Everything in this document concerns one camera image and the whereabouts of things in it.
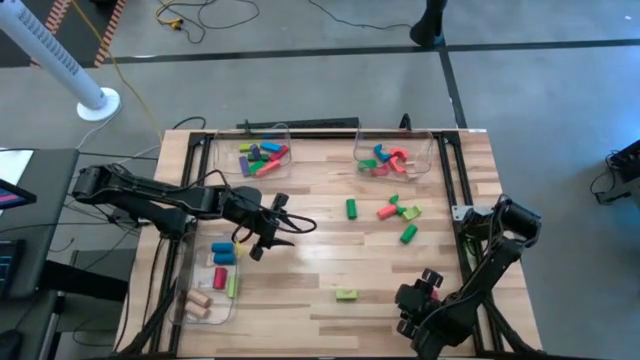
keyboard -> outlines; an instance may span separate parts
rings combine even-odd
[[[0,300],[9,297],[23,250],[24,240],[0,240]]]

wooden cylinder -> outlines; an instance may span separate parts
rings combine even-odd
[[[208,297],[207,295],[201,293],[196,289],[191,289],[187,293],[187,299],[193,301],[194,303],[198,304],[200,307],[203,307],[205,309],[211,306],[211,303],[213,302],[213,300],[211,300],[210,297]]]
[[[209,317],[209,315],[211,315],[211,310],[205,309],[202,306],[192,301],[187,301],[187,304],[184,306],[184,309],[186,312],[188,312],[189,314],[199,319],[206,319]]]

black metal frame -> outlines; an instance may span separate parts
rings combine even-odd
[[[407,128],[411,128],[410,123],[403,121],[403,125]],[[326,131],[313,132],[313,133],[298,133],[295,131],[291,132],[292,139],[354,139],[357,133],[357,129],[353,129],[353,131],[332,131],[331,129],[327,129]],[[444,174],[444,182],[447,191],[447,198],[449,201],[449,207],[451,211],[452,206],[457,205],[456,193],[454,188],[453,176],[451,173],[451,167],[449,164],[449,157],[447,154],[447,144],[453,147],[456,167],[458,169],[458,174],[460,177],[460,183],[462,186],[462,195],[464,198],[465,205],[473,205],[473,199],[471,195],[471,187],[469,185],[469,179],[467,177],[467,170],[464,163],[464,155],[462,153],[462,147],[460,142],[460,135],[457,131],[435,131],[431,132],[433,135],[434,141],[437,142],[439,153],[440,153],[440,161],[442,165],[442,170]],[[224,137],[227,139],[245,139],[247,135],[259,135],[252,134],[249,132],[238,132],[238,133],[225,133]],[[426,138],[429,134],[426,132],[398,132],[398,131],[373,131],[367,132],[368,138],[380,138],[380,139],[389,139],[389,138],[405,138],[405,139],[416,139],[416,138]],[[187,153],[185,156],[185,163],[182,172],[182,181],[181,185],[185,186],[189,183],[190,175],[193,167],[193,160],[195,157],[196,150],[198,147],[202,147],[202,154],[200,156],[200,164],[198,165],[198,178],[202,177],[207,171],[207,164],[209,160],[209,154],[211,149],[211,143],[216,137],[215,133],[206,133],[206,132],[193,132],[189,136],[189,144],[187,148]],[[454,235],[456,241],[456,249],[458,253],[458,260],[460,265],[460,270],[462,273],[463,281],[466,281],[471,275],[472,269],[471,264],[469,263],[469,259],[467,257],[467,250],[465,248],[464,239],[459,235],[459,229],[457,228],[456,222],[453,220],[452,216],[452,224],[454,227]],[[476,254],[478,257],[476,260],[479,260],[482,252],[481,244],[473,243],[472,246],[476,250]],[[172,242],[169,245],[167,260],[165,262],[163,278],[161,282],[160,288],[160,297],[163,295],[167,295],[167,292],[170,290],[171,286],[171,277],[175,270],[176,257],[178,253],[178,243]],[[493,349],[497,352],[503,352],[504,346],[502,343],[502,337],[497,330],[494,322],[489,319],[489,326],[491,329],[491,337],[493,343]],[[181,326],[173,325],[171,329],[171,337],[169,339],[169,349],[168,351],[171,353],[177,353],[178,343],[180,341],[180,332]],[[159,351],[160,345],[160,337],[162,333],[162,328],[159,326],[154,336],[152,337],[151,347],[149,349],[149,353],[155,353]],[[482,332],[480,326],[477,326],[473,332],[473,343],[474,349],[477,356],[481,356],[486,353],[484,348],[484,342],[482,338]]]

purple block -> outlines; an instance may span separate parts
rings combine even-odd
[[[247,160],[246,156],[240,156],[240,169],[242,169],[242,175],[244,177],[249,177],[251,174],[249,173],[249,160]]]
[[[253,158],[254,159],[261,159],[262,155],[260,154],[260,148],[258,147],[258,145],[253,144],[251,145],[251,154],[253,154]]]

green block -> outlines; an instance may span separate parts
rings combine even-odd
[[[356,201],[354,199],[347,200],[347,217],[349,220],[358,218],[358,211],[356,210]]]
[[[406,221],[411,221],[422,214],[422,208],[420,206],[414,206],[412,208],[408,208],[405,212],[402,213],[402,217]]]
[[[261,157],[260,160],[262,160],[262,161],[269,161],[269,154],[260,154],[260,157]],[[256,158],[253,156],[253,154],[249,154],[247,156],[247,160],[249,160],[251,162],[257,161]]]
[[[413,239],[413,237],[417,232],[418,232],[417,226],[413,224],[409,225],[407,229],[404,231],[404,233],[402,234],[402,236],[400,237],[400,241],[402,241],[404,244],[408,244],[409,242],[411,242],[411,239]]]
[[[249,151],[251,151],[251,145],[253,145],[253,144],[241,144],[240,145],[240,152],[249,152]]]
[[[256,171],[262,169],[265,165],[267,165],[266,162],[260,160],[255,162],[253,165],[249,166],[249,173],[251,173],[251,175],[255,174]]]
[[[336,290],[336,300],[356,300],[358,299],[358,290]]]
[[[378,167],[378,161],[376,160],[362,160],[358,162],[358,170],[365,171],[367,169],[375,169]]]
[[[238,295],[238,287],[236,286],[236,276],[237,274],[233,274],[233,276],[229,277],[229,281],[227,281],[227,297],[229,299],[233,299]]]

